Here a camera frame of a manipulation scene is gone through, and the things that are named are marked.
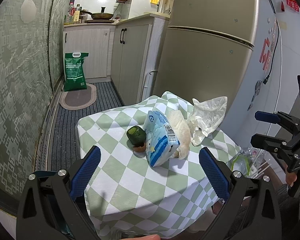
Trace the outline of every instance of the floor mat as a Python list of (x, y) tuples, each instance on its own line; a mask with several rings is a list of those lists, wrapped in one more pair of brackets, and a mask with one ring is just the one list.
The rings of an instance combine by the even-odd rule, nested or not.
[(49, 153), (51, 154), (51, 171), (69, 169), (71, 164), (80, 159), (76, 149), (75, 127), (79, 119), (115, 107), (123, 106), (111, 82), (92, 83), (97, 87), (97, 100), (80, 110), (67, 110), (59, 105), (55, 127), (51, 135)]
[(67, 110), (80, 110), (91, 106), (96, 100), (96, 86), (87, 84), (87, 89), (62, 92), (60, 105)]

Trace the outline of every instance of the blue gripper pad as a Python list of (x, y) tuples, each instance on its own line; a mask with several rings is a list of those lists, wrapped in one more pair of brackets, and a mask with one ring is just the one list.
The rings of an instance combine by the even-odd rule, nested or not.
[(281, 121), (277, 114), (271, 114), (267, 112), (257, 111), (254, 117), (258, 121), (268, 122), (268, 123), (279, 123)]
[(202, 148), (199, 152), (199, 163), (204, 173), (207, 175), (217, 196), (227, 201), (230, 197), (229, 181), (204, 148)]
[(75, 201), (77, 197), (83, 195), (83, 192), (98, 167), (100, 160), (100, 149), (95, 147), (71, 181), (71, 191), (69, 195), (73, 201)]

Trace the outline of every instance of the green rice bag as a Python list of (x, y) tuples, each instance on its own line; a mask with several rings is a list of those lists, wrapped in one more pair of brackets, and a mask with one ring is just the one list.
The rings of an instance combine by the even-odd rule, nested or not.
[(65, 53), (65, 88), (64, 91), (87, 89), (86, 80), (83, 73), (84, 57), (89, 53)]

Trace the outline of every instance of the plastic wrapper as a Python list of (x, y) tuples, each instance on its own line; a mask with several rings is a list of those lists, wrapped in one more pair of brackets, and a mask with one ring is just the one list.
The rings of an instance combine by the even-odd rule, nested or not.
[(159, 111), (148, 112), (143, 130), (146, 132), (146, 157), (151, 167), (162, 165), (180, 145), (167, 118)]
[(218, 97), (200, 103), (192, 99), (194, 108), (188, 118), (188, 126), (194, 146), (200, 145), (221, 124), (226, 114), (227, 100), (227, 97)]
[(245, 177), (253, 179), (257, 176), (264, 157), (264, 152), (260, 151), (253, 147), (243, 148), (227, 163), (227, 166), (231, 171), (240, 171)]

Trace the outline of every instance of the blue package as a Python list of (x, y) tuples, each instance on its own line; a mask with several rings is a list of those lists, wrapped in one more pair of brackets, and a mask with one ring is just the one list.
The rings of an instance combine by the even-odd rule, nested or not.
[(146, 132), (146, 156), (151, 167), (171, 158), (180, 145), (167, 118), (159, 111), (149, 111), (143, 125)]

